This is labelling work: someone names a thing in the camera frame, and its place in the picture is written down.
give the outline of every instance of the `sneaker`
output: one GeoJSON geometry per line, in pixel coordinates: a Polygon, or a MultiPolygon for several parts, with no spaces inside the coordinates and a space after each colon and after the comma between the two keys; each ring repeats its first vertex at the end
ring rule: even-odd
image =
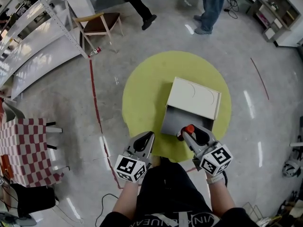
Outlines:
{"type": "Polygon", "coordinates": [[[202,22],[201,16],[199,15],[194,15],[194,20],[198,22],[202,22]]]}
{"type": "Polygon", "coordinates": [[[211,35],[212,31],[205,31],[201,28],[196,28],[195,33],[198,34],[198,35],[211,35]]]}
{"type": "Polygon", "coordinates": [[[148,20],[143,21],[142,30],[147,29],[151,26],[152,22],[157,18],[157,15],[152,15],[148,20]]]}

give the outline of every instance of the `wristband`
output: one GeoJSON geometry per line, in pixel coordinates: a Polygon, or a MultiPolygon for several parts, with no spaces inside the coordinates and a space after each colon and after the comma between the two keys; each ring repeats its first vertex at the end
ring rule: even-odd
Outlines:
{"type": "Polygon", "coordinates": [[[211,177],[211,178],[207,178],[207,184],[208,185],[211,185],[211,184],[214,184],[214,183],[216,183],[217,181],[220,181],[220,180],[222,180],[222,179],[224,179],[224,175],[222,174],[222,173],[220,173],[220,174],[218,174],[218,175],[216,175],[216,176],[213,176],[213,177],[211,177]]]}

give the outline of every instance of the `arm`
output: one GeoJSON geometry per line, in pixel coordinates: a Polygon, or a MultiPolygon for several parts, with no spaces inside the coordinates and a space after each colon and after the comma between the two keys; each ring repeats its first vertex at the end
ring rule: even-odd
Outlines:
{"type": "MultiPolygon", "coordinates": [[[[212,177],[208,173],[206,173],[206,176],[207,178],[212,177]]],[[[224,180],[210,184],[209,191],[212,209],[215,215],[221,217],[228,210],[236,207],[227,187],[224,184],[224,180]]]]}
{"type": "Polygon", "coordinates": [[[128,217],[134,218],[137,205],[138,183],[126,182],[120,197],[113,208],[113,212],[118,212],[128,217]]]}

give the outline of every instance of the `chair seat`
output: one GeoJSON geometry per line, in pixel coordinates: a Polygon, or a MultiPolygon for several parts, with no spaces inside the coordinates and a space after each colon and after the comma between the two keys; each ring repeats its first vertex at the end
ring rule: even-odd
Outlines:
{"type": "MultiPolygon", "coordinates": [[[[115,22],[118,20],[120,13],[105,13],[103,16],[108,26],[108,29],[110,30],[114,26],[115,22]]],[[[85,33],[106,32],[101,17],[97,17],[89,21],[84,28],[84,32],[85,33]]]]}

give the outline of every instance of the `bottle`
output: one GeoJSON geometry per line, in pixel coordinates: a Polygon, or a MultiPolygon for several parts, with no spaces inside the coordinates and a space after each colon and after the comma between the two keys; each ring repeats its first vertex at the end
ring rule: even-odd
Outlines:
{"type": "Polygon", "coordinates": [[[184,138],[183,138],[183,132],[186,132],[187,134],[191,135],[193,132],[195,131],[195,127],[190,124],[186,127],[183,127],[178,133],[177,133],[177,139],[179,141],[183,141],[184,138]]]}
{"type": "Polygon", "coordinates": [[[98,54],[101,51],[100,47],[97,47],[96,49],[94,49],[90,54],[89,54],[89,58],[98,54]]]}

